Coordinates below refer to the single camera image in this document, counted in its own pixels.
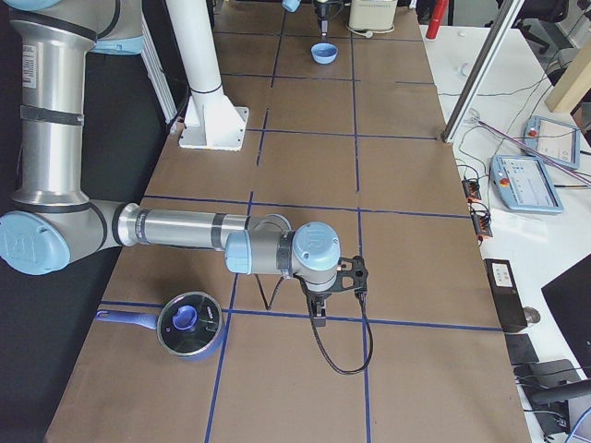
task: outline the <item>white container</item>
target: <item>white container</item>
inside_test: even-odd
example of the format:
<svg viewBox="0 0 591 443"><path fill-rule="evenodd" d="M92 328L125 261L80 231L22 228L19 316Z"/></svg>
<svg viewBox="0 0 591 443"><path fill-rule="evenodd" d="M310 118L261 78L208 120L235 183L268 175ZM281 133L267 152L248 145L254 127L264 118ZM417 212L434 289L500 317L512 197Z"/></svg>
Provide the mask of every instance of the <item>white container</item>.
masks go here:
<svg viewBox="0 0 591 443"><path fill-rule="evenodd" d="M398 0L352 0L349 28L392 30Z"/></svg>

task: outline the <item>black chair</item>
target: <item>black chair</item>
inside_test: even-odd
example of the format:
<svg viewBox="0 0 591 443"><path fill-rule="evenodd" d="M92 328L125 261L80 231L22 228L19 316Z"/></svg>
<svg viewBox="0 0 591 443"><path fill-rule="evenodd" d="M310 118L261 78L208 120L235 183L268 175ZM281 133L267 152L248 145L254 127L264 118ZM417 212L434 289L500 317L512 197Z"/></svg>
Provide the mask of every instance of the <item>black chair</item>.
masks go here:
<svg viewBox="0 0 591 443"><path fill-rule="evenodd" d="M503 0L497 0L501 7ZM531 25L525 25L527 18L537 18L547 23L559 23L569 12L569 0L525 0L513 27L520 30L526 39L541 44L540 54L544 54L550 47L549 43L530 32Z"/></svg>

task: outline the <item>small blue bowl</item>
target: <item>small blue bowl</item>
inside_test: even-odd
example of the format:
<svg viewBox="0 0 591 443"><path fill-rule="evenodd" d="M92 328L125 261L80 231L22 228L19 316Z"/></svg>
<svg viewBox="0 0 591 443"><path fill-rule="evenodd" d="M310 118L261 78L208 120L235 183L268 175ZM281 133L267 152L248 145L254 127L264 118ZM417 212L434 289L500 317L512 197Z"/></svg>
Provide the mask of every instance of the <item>small blue bowl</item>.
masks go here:
<svg viewBox="0 0 591 443"><path fill-rule="evenodd" d="M339 50L330 43L316 43L312 46L311 52L312 58L316 63L327 65L334 61Z"/></svg>

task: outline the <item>wooden block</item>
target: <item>wooden block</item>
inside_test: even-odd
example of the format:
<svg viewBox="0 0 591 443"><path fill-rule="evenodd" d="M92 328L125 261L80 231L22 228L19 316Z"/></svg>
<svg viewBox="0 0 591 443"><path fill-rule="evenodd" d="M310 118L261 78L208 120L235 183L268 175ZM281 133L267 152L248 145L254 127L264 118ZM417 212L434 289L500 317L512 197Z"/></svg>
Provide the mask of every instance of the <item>wooden block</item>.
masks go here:
<svg viewBox="0 0 591 443"><path fill-rule="evenodd" d="M591 89L591 43L587 43L546 99L553 113L568 114Z"/></svg>

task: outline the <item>barcode label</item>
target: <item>barcode label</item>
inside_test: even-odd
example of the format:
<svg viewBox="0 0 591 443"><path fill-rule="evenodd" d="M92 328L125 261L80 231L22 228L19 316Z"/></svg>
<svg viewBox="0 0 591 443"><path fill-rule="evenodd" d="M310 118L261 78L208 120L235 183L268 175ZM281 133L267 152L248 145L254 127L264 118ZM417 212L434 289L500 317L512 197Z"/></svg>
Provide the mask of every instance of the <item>barcode label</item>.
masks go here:
<svg viewBox="0 0 591 443"><path fill-rule="evenodd" d="M37 48L28 44L22 46L22 86L37 88Z"/></svg>

